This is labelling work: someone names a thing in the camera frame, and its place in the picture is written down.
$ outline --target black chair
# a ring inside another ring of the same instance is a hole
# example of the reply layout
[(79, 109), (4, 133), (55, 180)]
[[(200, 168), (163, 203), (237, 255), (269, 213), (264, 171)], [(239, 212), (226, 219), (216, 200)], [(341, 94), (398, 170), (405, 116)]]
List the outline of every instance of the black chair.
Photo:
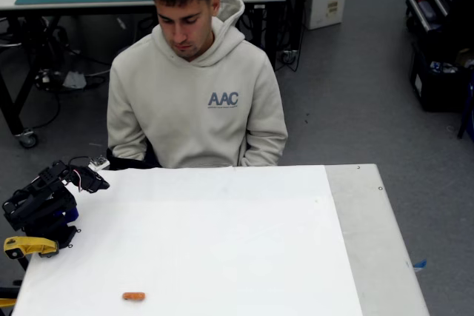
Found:
[(147, 140), (147, 151), (143, 161), (129, 158), (117, 158), (114, 157), (112, 151), (107, 149), (107, 160), (110, 162), (110, 170), (123, 170), (128, 168), (134, 169), (150, 169), (150, 168), (162, 168), (158, 161), (151, 143)]

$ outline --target young man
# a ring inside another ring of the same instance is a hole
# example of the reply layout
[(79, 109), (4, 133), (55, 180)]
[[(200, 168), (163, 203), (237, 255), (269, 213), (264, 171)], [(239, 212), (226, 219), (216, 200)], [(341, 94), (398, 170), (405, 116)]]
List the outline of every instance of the young man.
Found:
[(160, 25), (113, 62), (109, 148), (165, 168), (271, 166), (287, 140), (273, 68), (235, 27), (241, 0), (155, 0)]

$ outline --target floor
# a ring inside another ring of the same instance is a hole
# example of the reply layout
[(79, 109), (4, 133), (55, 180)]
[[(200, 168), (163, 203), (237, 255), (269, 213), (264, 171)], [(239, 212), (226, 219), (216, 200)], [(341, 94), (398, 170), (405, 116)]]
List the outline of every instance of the floor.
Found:
[[(420, 107), (407, 79), (404, 11), (404, 0), (347, 0), (343, 24), (304, 34), (298, 71), (277, 75), (290, 134), (281, 164), (378, 164), (412, 262), (427, 259), (417, 275), (430, 314), (470, 315), (474, 144), (455, 137), (459, 114)], [(83, 53), (111, 61), (133, 38), (133, 18), (121, 19), (126, 30), (113, 16), (63, 25)], [(103, 69), (70, 60), (85, 72)], [(2, 53), (0, 66), (16, 88), (27, 69), (22, 51)], [(38, 130), (40, 145), (28, 151), (0, 117), (0, 156), (7, 162), (0, 167), (0, 196), (8, 198), (54, 160), (103, 153), (106, 103), (107, 86), (62, 95), (60, 116)], [(33, 90), (22, 118), (34, 125), (55, 109), (51, 94)], [(0, 219), (0, 240), (10, 235)], [(0, 285), (21, 278), (17, 263), (3, 255), (0, 266)]]

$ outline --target orange sausage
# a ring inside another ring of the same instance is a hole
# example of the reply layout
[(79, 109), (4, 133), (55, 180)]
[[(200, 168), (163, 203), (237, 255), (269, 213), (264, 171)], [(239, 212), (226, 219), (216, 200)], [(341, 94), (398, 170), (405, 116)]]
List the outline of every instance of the orange sausage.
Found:
[(125, 300), (144, 300), (145, 293), (144, 292), (124, 292), (122, 297)]

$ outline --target aac logo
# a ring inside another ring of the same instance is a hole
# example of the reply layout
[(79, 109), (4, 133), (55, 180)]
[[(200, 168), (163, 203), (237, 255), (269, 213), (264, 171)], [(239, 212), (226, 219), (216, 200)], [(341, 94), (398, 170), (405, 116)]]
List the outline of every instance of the aac logo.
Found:
[(210, 96), (210, 100), (209, 100), (209, 106), (213, 106), (213, 105), (216, 105), (218, 107), (220, 107), (222, 104), (227, 104), (227, 105), (237, 105), (237, 102), (238, 102), (238, 93), (237, 92), (232, 92), (230, 93), (229, 95), (226, 93), (226, 92), (223, 92), (222, 93), (222, 97), (219, 99), (218, 95), (216, 94), (216, 92), (214, 92), (211, 96)]

